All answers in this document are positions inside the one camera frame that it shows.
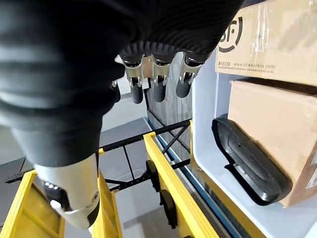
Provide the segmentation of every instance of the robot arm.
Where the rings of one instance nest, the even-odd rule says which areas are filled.
[[[99,210],[98,147],[111,84],[140,91],[143,54],[155,83],[185,52],[179,96],[216,47],[242,0],[11,0],[0,3],[0,124],[43,181],[51,206],[87,229]]]

